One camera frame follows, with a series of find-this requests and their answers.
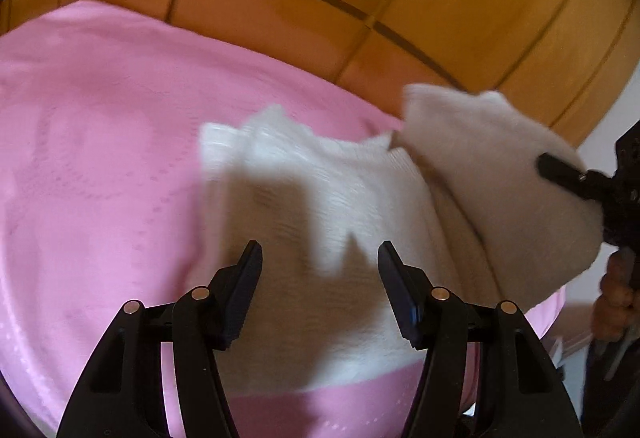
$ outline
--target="pink cloth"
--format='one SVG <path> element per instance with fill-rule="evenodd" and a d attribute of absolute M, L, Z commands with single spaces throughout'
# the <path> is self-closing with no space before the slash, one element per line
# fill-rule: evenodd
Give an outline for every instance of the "pink cloth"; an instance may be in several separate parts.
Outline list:
<path fill-rule="evenodd" d="M 400 125 L 302 70 L 98 2 L 0 38 L 0 370 L 28 411 L 56 428 L 123 302 L 183 293 L 199 252 L 198 127 L 274 103 L 348 141 Z M 530 312 L 539 335 L 562 301 Z M 230 406 L 243 438 L 397 436 L 420 369 Z"/>

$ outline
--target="perforated pattern on pink cloth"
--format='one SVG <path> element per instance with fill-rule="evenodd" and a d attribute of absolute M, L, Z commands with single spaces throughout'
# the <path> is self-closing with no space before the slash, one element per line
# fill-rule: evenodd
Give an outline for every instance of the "perforated pattern on pink cloth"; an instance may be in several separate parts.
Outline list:
<path fill-rule="evenodd" d="M 124 301 L 183 293 L 199 251 L 198 127 L 274 103 L 326 137 L 399 126 L 287 64 L 97 2 L 0 38 L 0 369 L 30 412 L 58 425 Z M 539 334 L 561 305 L 534 309 Z M 420 369 L 230 406 L 244 438 L 396 436 Z"/>

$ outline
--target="white garment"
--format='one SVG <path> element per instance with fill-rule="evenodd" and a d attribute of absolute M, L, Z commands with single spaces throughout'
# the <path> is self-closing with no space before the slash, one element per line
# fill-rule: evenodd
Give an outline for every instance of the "white garment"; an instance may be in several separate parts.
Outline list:
<path fill-rule="evenodd" d="M 188 287 L 248 240 L 264 254 L 242 338 L 217 359 L 229 393 L 349 384 L 420 360 L 378 277 L 384 240 L 465 301 L 508 298 L 524 311 L 593 261 L 598 209 L 533 165 L 543 151 L 576 161 L 573 150 L 495 94 L 407 97 L 399 142 L 316 137 L 280 107 L 241 129 L 202 127 L 206 248 Z"/>

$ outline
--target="human hand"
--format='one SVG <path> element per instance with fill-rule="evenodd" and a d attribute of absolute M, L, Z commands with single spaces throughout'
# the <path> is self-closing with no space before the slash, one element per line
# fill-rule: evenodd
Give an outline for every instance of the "human hand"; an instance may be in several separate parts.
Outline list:
<path fill-rule="evenodd" d="M 591 330 L 596 339 L 618 341 L 625 329 L 640 321 L 640 291 L 625 284 L 625 263 L 620 252 L 613 253 L 600 281 L 602 295 L 593 307 Z"/>

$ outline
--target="white fabric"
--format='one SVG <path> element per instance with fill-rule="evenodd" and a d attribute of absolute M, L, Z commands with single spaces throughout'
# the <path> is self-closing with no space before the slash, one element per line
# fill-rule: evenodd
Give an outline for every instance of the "white fabric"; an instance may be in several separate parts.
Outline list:
<path fill-rule="evenodd" d="M 499 94 L 406 98 L 402 132 L 360 144 L 316 137 L 279 107 L 202 127 L 206 251 L 188 287 L 250 239 L 264 250 L 242 339 L 218 358 L 229 392 L 349 384 L 419 360 L 378 277 L 383 240 L 465 301 L 524 311 L 593 261 L 599 209 L 534 168 L 543 151 L 580 164 L 571 148 Z"/>
<path fill-rule="evenodd" d="M 399 139 L 436 169 L 462 207 L 470 225 L 447 232 L 450 246 L 466 247 L 473 227 L 488 261 L 467 263 L 476 272 L 488 263 L 503 299 L 527 310 L 585 271 L 598 254 L 600 206 L 540 178 L 535 168 L 545 152 L 582 170 L 584 164 L 566 142 L 498 92 L 472 96 L 407 86 Z"/>

